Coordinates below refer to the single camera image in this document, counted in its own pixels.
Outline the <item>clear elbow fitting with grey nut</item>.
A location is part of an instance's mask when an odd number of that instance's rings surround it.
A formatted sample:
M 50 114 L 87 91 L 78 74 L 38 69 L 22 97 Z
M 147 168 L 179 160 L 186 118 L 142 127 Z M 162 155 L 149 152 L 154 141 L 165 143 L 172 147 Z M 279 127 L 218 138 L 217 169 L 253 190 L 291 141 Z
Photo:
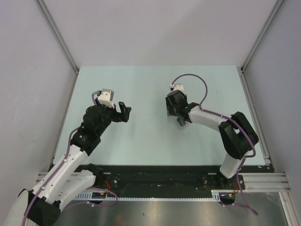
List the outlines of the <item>clear elbow fitting with grey nut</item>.
M 176 118 L 176 123 L 181 130 L 186 129 L 189 126 L 185 120 L 182 120 L 179 117 Z

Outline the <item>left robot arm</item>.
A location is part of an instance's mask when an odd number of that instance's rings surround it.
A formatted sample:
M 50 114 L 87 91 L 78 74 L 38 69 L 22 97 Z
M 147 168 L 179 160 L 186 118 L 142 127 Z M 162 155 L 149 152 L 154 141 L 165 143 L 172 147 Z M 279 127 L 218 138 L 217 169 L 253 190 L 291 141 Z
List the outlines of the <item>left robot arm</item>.
M 119 102 L 119 107 L 118 112 L 115 107 L 96 104 L 86 110 L 81 125 L 70 133 L 67 150 L 59 162 L 31 190 L 23 191 L 28 195 L 28 201 L 21 225 L 30 219 L 40 226 L 52 226 L 78 194 L 103 185 L 103 171 L 93 164 L 75 179 L 70 176 L 100 144 L 101 135 L 112 122 L 128 122 L 132 108 L 123 102 Z

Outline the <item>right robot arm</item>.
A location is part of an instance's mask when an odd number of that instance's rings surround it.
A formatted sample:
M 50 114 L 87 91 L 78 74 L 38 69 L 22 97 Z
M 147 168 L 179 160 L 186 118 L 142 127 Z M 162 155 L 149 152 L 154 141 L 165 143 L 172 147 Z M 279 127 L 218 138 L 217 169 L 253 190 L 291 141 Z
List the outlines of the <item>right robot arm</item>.
M 226 157 L 220 166 L 217 184 L 228 189 L 247 158 L 256 155 L 255 145 L 259 138 L 246 116 L 236 112 L 231 116 L 201 108 L 197 103 L 188 103 L 180 90 L 171 91 L 166 97 L 168 116 L 174 116 L 180 126 L 200 124 L 220 133 Z

